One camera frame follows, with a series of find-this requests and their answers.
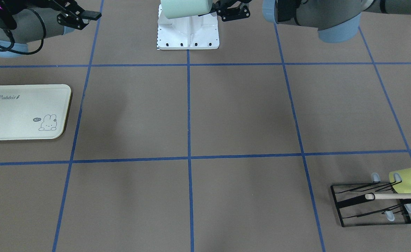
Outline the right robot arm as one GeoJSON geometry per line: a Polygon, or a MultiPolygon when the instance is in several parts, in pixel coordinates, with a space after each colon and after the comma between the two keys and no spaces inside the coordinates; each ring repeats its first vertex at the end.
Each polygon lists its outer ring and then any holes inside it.
{"type": "Polygon", "coordinates": [[[101,17],[75,0],[0,0],[0,57],[36,54],[46,38],[82,30],[101,17]]]}

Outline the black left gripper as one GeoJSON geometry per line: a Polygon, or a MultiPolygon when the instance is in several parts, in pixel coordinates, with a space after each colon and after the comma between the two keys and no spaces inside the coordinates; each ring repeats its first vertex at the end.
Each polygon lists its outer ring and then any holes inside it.
{"type": "Polygon", "coordinates": [[[249,3],[251,0],[217,0],[213,3],[213,13],[222,21],[248,19],[251,16],[249,3]]]}

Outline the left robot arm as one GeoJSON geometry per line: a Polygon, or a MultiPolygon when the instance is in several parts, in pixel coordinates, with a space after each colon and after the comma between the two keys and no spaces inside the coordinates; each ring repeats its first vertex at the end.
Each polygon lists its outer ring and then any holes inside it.
{"type": "Polygon", "coordinates": [[[340,43],[353,38],[363,12],[411,15],[411,0],[265,0],[266,21],[316,28],[321,41],[340,43]]]}

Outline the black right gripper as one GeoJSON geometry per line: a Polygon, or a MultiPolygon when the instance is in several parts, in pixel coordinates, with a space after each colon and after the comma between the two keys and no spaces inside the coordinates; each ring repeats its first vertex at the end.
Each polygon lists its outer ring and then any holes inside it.
{"type": "Polygon", "coordinates": [[[84,10],[75,0],[51,0],[50,7],[60,12],[58,23],[76,30],[84,29],[89,24],[88,20],[97,21],[102,17],[101,12],[84,10]]]}

